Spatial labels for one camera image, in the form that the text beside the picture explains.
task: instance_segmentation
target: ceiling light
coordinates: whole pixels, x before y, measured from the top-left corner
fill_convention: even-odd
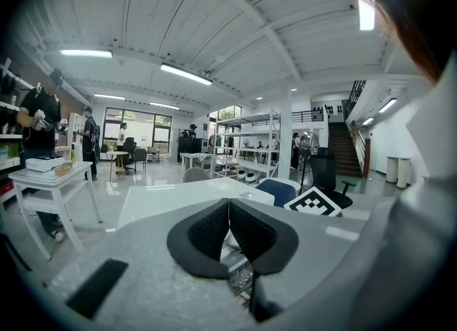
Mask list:
[[[185,77],[185,78],[189,78],[191,80],[194,80],[194,81],[197,81],[198,83],[202,83],[204,85],[211,85],[213,83],[212,80],[208,80],[207,78],[203,78],[199,75],[196,75],[194,73],[191,73],[191,72],[187,72],[185,70],[183,70],[182,68],[178,68],[178,67],[175,67],[175,66],[172,66],[172,65],[168,65],[167,63],[163,63],[160,65],[160,69],[162,71],[166,71],[166,72],[171,72],[171,73],[174,73],[176,75],[180,75],[182,77]]]
[[[367,125],[370,124],[372,121],[373,121],[372,118],[368,118],[366,121],[364,121],[364,122],[362,123],[362,126],[367,126]]]
[[[176,109],[177,111],[179,110],[179,107],[177,107],[177,106],[167,106],[166,104],[160,104],[160,103],[153,103],[153,102],[150,102],[149,105],[152,105],[152,106],[161,106],[162,108]]]
[[[374,6],[370,0],[358,0],[358,17],[361,31],[374,29]]]
[[[96,96],[97,98],[126,100],[123,96],[104,95],[104,94],[94,94],[94,96]]]
[[[395,104],[395,102],[397,102],[397,99],[395,99],[395,98],[392,98],[391,100],[389,100],[385,106],[383,106],[381,109],[379,109],[379,113],[384,113],[393,104]]]
[[[85,56],[85,57],[104,57],[113,58],[113,52],[96,49],[61,49],[60,54],[64,56]]]

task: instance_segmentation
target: ceiling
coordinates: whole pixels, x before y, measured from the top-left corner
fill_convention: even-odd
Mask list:
[[[351,0],[27,0],[12,30],[83,96],[134,96],[195,114],[254,105],[288,86],[297,94],[350,89],[388,73],[392,54],[379,29],[359,30]],[[58,53],[72,48],[114,57]],[[210,71],[214,84],[163,72],[163,61]]]

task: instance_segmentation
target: staircase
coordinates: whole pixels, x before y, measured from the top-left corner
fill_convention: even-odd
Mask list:
[[[345,123],[328,124],[328,147],[335,153],[338,175],[362,177],[356,149]]]

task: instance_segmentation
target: sneaker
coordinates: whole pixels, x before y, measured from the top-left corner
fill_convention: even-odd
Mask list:
[[[59,231],[52,231],[50,233],[51,237],[54,239],[54,241],[56,241],[57,243],[61,243],[63,240],[64,240],[64,234],[62,232],[59,232]]]
[[[52,221],[52,224],[55,225],[56,227],[62,227],[64,225],[59,216],[56,218],[56,220]]]

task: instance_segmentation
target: glossy floor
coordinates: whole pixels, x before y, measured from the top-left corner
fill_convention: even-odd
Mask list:
[[[100,214],[104,220],[103,223],[97,223],[94,213],[90,210],[91,201],[85,188],[73,197],[67,205],[75,231],[85,248],[95,246],[104,238],[112,235],[109,230],[117,225],[130,187],[182,183],[184,174],[182,165],[163,161],[148,164],[146,172],[139,165],[136,174],[127,175],[125,180],[119,180],[114,175],[113,183],[110,183],[109,164],[101,163],[98,169],[98,180],[94,182],[94,187]],[[299,174],[297,172],[292,173],[291,178],[301,178]],[[340,184],[341,180],[344,179],[337,177],[339,190],[342,189]],[[349,193],[351,194],[349,196],[353,199],[354,204],[351,208],[344,210],[343,214],[346,217],[367,219],[369,213],[379,203],[390,203],[393,197],[401,192],[396,190],[394,185],[386,184],[383,178],[377,174],[373,174],[372,180],[353,178],[349,178],[349,180],[356,183],[356,187],[350,188]],[[63,243],[56,244],[43,231],[36,215],[31,216],[31,221],[46,248],[52,254],[51,261],[46,261],[39,252],[25,226],[16,201],[13,199],[6,203],[6,213],[3,218],[4,231],[29,266],[38,273],[43,281],[50,282],[64,266],[78,256],[78,253],[68,237]]]

